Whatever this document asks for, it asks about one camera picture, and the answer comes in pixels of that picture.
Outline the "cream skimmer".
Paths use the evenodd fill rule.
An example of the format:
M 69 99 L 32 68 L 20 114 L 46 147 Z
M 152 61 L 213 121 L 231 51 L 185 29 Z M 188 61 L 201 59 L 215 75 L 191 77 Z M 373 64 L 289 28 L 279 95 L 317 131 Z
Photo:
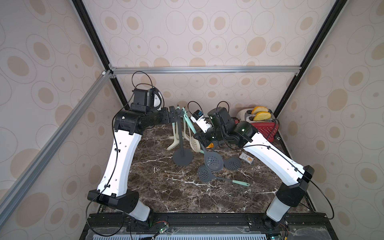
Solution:
M 192 150 L 196 153 L 200 153 L 201 152 L 201 146 L 200 146 L 200 143 L 198 140 L 196 140 L 193 136 L 192 136 L 192 130 L 191 128 L 189 128 L 189 136 L 190 136 L 190 146 L 192 148 Z

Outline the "grey skimmer mint handle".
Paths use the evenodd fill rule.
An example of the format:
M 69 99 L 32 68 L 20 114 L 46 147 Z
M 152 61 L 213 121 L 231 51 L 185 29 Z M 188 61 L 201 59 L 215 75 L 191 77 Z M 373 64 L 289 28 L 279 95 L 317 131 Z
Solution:
M 223 158 L 216 152 L 210 152 L 207 151 L 206 148 L 201 146 L 201 152 L 204 154 L 204 161 L 206 167 L 213 171 L 213 172 L 218 172 L 221 171 L 224 167 L 224 160 Z

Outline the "grey utensil rack stand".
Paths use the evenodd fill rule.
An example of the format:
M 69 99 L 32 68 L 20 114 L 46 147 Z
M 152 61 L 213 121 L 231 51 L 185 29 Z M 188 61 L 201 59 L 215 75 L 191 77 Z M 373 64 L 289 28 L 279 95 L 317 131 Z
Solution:
M 181 121 L 183 113 L 184 112 L 180 108 L 176 109 L 176 126 L 177 126 L 177 132 L 179 136 L 179 148 L 175 150 L 173 154 L 173 161 L 177 166 L 180 166 L 180 167 L 185 167 L 189 165 L 194 159 L 192 151 L 190 151 L 189 149 L 186 149 L 183 143 L 182 121 Z

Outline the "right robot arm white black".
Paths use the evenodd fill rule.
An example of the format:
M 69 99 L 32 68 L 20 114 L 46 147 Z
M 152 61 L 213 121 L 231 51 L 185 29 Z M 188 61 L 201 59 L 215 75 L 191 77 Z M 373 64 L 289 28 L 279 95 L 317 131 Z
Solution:
M 230 117 L 226 108 L 217 107 L 209 111 L 208 116 L 209 122 L 201 111 L 196 111 L 191 116 L 191 120 L 200 127 L 200 131 L 194 137 L 204 147 L 214 141 L 235 145 L 262 161 L 282 180 L 262 218 L 264 228 L 274 230 L 287 211 L 299 205 L 315 170 L 288 158 L 271 145 L 251 123 L 246 121 L 237 123 Z

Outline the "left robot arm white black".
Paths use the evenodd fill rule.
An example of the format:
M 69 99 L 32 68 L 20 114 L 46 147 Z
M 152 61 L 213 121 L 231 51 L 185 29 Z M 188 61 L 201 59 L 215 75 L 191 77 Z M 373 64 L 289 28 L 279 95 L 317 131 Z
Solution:
M 176 121 L 174 107 L 164 107 L 156 87 L 134 89 L 134 100 L 126 110 L 119 110 L 112 120 L 113 147 L 104 176 L 88 200 L 119 210 L 130 217 L 149 223 L 152 209 L 139 200 L 139 193 L 128 189 L 129 172 L 134 154 L 147 128 Z

